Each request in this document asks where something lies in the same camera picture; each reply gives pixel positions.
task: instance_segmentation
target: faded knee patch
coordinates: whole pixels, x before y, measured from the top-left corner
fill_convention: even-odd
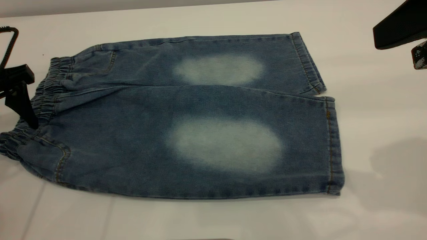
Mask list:
[[[259,79],[263,69],[249,55],[219,54],[184,59],[173,72],[193,85],[242,85]]]
[[[186,119],[175,124],[167,141],[193,165],[249,174],[271,171],[284,150],[271,129],[251,120]]]

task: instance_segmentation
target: white surface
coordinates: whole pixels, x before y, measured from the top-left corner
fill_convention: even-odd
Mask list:
[[[0,0],[0,18],[269,0]]]
[[[300,31],[326,95],[336,98],[346,173],[339,198],[172,201],[65,189],[1,157],[0,239],[427,239],[427,70],[412,67],[416,43],[376,50],[372,37],[401,2],[287,0],[0,19],[21,32],[9,66],[27,63],[37,83],[50,58],[100,43]],[[0,36],[2,46],[7,40]],[[16,120],[1,102],[0,130]]]

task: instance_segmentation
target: blue denim pants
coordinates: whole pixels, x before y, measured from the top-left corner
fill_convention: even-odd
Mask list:
[[[101,44],[54,58],[0,153],[66,187],[227,199],[344,184],[334,99],[299,33]]]

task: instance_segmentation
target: black object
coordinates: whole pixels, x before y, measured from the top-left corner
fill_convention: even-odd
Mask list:
[[[427,41],[412,49],[415,69],[427,69]]]
[[[427,0],[407,0],[377,24],[375,48],[388,49],[427,37]]]
[[[18,113],[31,128],[36,129],[38,119],[32,109],[26,87],[27,84],[34,83],[34,73],[26,64],[5,69],[19,31],[7,26],[0,28],[0,33],[2,32],[14,32],[14,34],[0,64],[0,99],[5,97],[6,106]]]

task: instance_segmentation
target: seam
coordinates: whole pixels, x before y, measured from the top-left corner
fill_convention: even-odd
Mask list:
[[[317,91],[317,86],[319,86],[319,85],[321,85],[321,83],[319,83],[319,84],[317,84],[316,86],[314,86],[314,87],[312,87],[312,88],[310,88],[309,90],[307,90],[307,91],[304,91],[304,92],[301,92],[301,93],[299,93],[299,94],[304,94],[304,93],[308,93],[308,92],[310,92],[311,90],[313,90],[313,89],[315,89],[316,91]]]
[[[312,191],[298,191],[298,192],[289,192],[289,193],[267,193],[267,194],[253,194],[253,195],[235,195],[235,196],[214,196],[214,197],[183,197],[183,196],[164,196],[164,195],[130,195],[126,193],[117,193],[117,192],[111,192],[108,190],[101,190],[101,189],[95,189],[95,188],[88,188],[88,187],[82,187],[74,184],[69,184],[66,182],[57,182],[57,184],[62,185],[63,187],[76,189],[76,190],[84,190],[92,193],[112,193],[112,194],[119,194],[122,196],[130,196],[130,197],[144,197],[144,198],[160,198],[160,199],[190,199],[190,200],[199,200],[199,199],[240,199],[240,198],[253,198],[253,197],[269,197],[269,196],[292,196],[292,195],[302,195],[302,194],[313,194],[313,193],[325,193],[324,190],[312,190]]]
[[[327,98],[326,97],[315,97],[317,99],[314,99],[314,97],[310,98],[311,96],[304,96],[304,95],[299,95],[299,94],[291,95],[291,94],[286,94],[286,93],[273,92],[273,91],[269,91],[269,90],[265,90],[265,89],[247,88],[247,87],[234,87],[234,88],[244,88],[244,89],[247,89],[249,91],[268,92],[270,94],[275,94],[275,95],[278,95],[278,96],[304,98],[304,99],[313,100],[313,101],[317,101],[317,102],[324,102],[324,101],[327,102]]]
[[[68,73],[67,73],[67,75],[65,76],[65,79],[69,79],[69,77],[70,77],[70,73],[71,73],[71,71],[72,71],[72,68],[73,68],[73,66],[74,66],[74,62],[73,62],[73,64],[72,65],[70,65],[69,66],[69,71],[68,71]],[[56,115],[56,110],[55,110],[55,107],[56,107],[56,104],[55,103],[57,103],[57,99],[59,98],[59,94],[57,94],[57,95],[55,95],[55,97],[53,98],[53,101],[52,101],[52,110],[51,110],[51,112],[50,112],[50,115],[49,115],[49,121],[48,121],[48,123],[50,123],[50,121],[52,120],[52,118],[53,118],[53,116],[55,116]]]
[[[302,63],[302,59],[301,59],[301,56],[299,54],[298,47],[295,45],[295,40],[294,40],[294,37],[292,34],[291,34],[291,40],[292,40],[292,44],[294,45],[295,52],[296,52],[296,55],[298,56],[299,62],[301,63],[302,69],[304,70],[305,77],[307,78],[308,85],[310,85],[312,87],[312,89],[314,88],[318,94],[320,94],[320,91],[315,86],[313,86],[310,82],[310,78],[308,77],[307,70],[305,69],[305,66]]]
[[[68,67],[68,74],[70,74],[73,71],[75,64],[76,64],[76,59],[74,57],[72,57],[71,58],[71,64]]]
[[[117,53],[116,53],[116,50],[110,50],[111,51],[111,55],[110,55],[110,63],[108,64],[108,67],[107,67],[107,69],[105,69],[105,70],[102,70],[102,71],[100,71],[100,72],[96,72],[96,73],[90,73],[90,74],[88,74],[88,76],[94,76],[94,75],[99,75],[99,74],[106,74],[106,73],[108,73],[108,72],[110,72],[111,71],[111,69],[113,68],[113,66],[114,66],[114,63],[116,62],[116,56],[117,56]]]
[[[276,38],[276,40],[277,40],[277,41],[280,41],[280,40],[281,40],[280,38],[284,38],[284,37],[286,37],[286,35],[281,35],[281,36],[277,36],[277,37],[224,38],[224,39],[215,39],[215,40],[185,39],[185,40],[182,40],[182,41],[164,41],[164,42],[161,42],[161,43],[159,43],[159,44],[151,44],[151,45],[146,45],[146,46],[136,46],[136,47],[152,47],[152,46],[162,45],[162,44],[164,44],[164,43],[181,43],[181,42],[186,42],[186,41],[200,41],[200,42],[210,42],[210,41],[211,41],[211,42],[213,42],[213,41],[228,41],[228,40],[274,39],[274,38]],[[122,43],[122,42],[117,42],[117,43],[106,43],[106,44],[118,44],[118,43]],[[85,56],[85,55],[87,55],[87,54],[91,54],[91,53],[99,52],[99,51],[119,51],[119,50],[126,50],[126,49],[129,49],[129,48],[127,48],[127,47],[123,47],[123,48],[117,48],[117,49],[104,50],[104,49],[102,49],[102,45],[105,45],[105,44],[101,44],[101,49],[100,49],[100,50],[94,50],[94,51],[91,51],[91,52],[88,52],[88,53],[82,54],[81,56]]]
[[[69,74],[70,74],[70,71],[72,70],[72,68],[73,68],[73,66],[74,66],[74,57],[72,57],[72,63],[71,63],[71,65],[69,66],[69,70],[68,70],[68,73],[67,73],[67,75],[66,75],[66,77],[65,77],[65,79],[68,79],[69,78]],[[58,72],[56,72],[53,76],[51,76],[52,78],[51,79],[49,79],[49,82],[54,82],[54,81],[58,81],[58,80],[61,80],[60,78],[58,78],[58,74],[60,73],[60,68],[61,68],[61,62],[59,61],[58,62],[58,64],[59,64],[59,66],[57,67],[58,68]],[[41,101],[41,103],[40,103],[40,106],[39,106],[39,109],[38,109],[38,112],[36,113],[36,116],[37,116],[37,118],[38,118],[38,116],[40,115],[40,113],[41,113],[41,111],[42,111],[42,109],[43,109],[43,107],[47,104],[47,95],[46,95],[46,85],[47,85],[47,79],[48,79],[48,76],[51,74],[51,68],[49,67],[49,71],[48,71],[48,73],[47,73],[47,75],[46,75],[46,78],[41,82],[41,84],[43,84],[43,91],[42,91],[42,94],[43,94],[43,98],[42,99],[40,99],[40,101]],[[54,99],[53,99],[53,101],[52,101],[52,103],[55,103],[56,102],[56,98],[58,98],[58,96],[59,96],[59,94],[57,94],[55,97],[54,97]],[[52,110],[51,110],[51,114],[50,114],[50,116],[49,116],[49,120],[48,120],[48,122],[45,124],[45,125],[40,125],[36,130],[35,130],[35,133],[34,134],[32,134],[32,135],[28,135],[28,137],[27,138],[25,138],[25,139],[23,139],[23,140],[21,140],[20,141],[20,143],[15,147],[15,149],[16,150],[18,150],[18,148],[21,146],[21,145],[23,145],[23,144],[25,144],[25,143],[28,143],[28,142],[30,142],[31,140],[34,140],[34,138],[35,137],[38,137],[37,135],[41,132],[41,130],[42,130],[42,128],[44,127],[44,126],[46,126],[46,125],[48,125],[48,123],[49,123],[49,121],[52,119],[52,117],[53,117],[53,115],[54,115],[54,110],[55,110],[55,105],[53,104],[53,106],[52,106]],[[28,131],[28,129],[29,129],[29,126],[26,126],[22,131],[23,132],[27,132]]]
[[[50,141],[48,141],[45,138],[42,138],[42,137],[39,137],[39,136],[36,136],[36,138],[39,138],[40,140],[42,140],[42,141],[44,141],[44,142],[46,142],[46,143],[48,143],[48,144],[50,144],[52,146],[58,147],[62,151],[63,156],[59,160],[58,165],[56,166],[56,169],[55,169],[55,181],[57,183],[60,183],[61,181],[59,180],[59,176],[60,176],[60,174],[62,173],[62,171],[64,169],[65,159],[66,159],[66,156],[67,156],[67,151],[63,147],[61,147],[59,145],[55,145],[55,144],[51,143]]]
[[[113,88],[121,88],[121,87],[122,87],[122,86],[109,87],[109,88],[101,88],[101,89],[94,89],[94,90],[89,90],[89,91],[81,92],[81,93],[74,94],[74,95],[69,95],[69,96],[60,96],[60,97],[56,97],[56,98],[54,99],[54,102],[57,102],[57,100],[59,100],[59,99],[63,99],[63,98],[67,98],[67,97],[75,97],[75,96],[80,96],[80,95],[84,95],[84,94],[90,94],[90,93],[93,93],[93,92],[98,92],[98,91],[103,91],[103,90],[108,90],[108,89],[113,89]]]
[[[328,183],[328,190],[326,191],[327,194],[330,194],[330,188],[333,180],[333,169],[332,169],[332,131],[330,128],[330,111],[329,111],[329,105],[328,102],[326,102],[326,118],[328,119],[328,125],[329,125],[329,168],[330,168],[330,179]]]

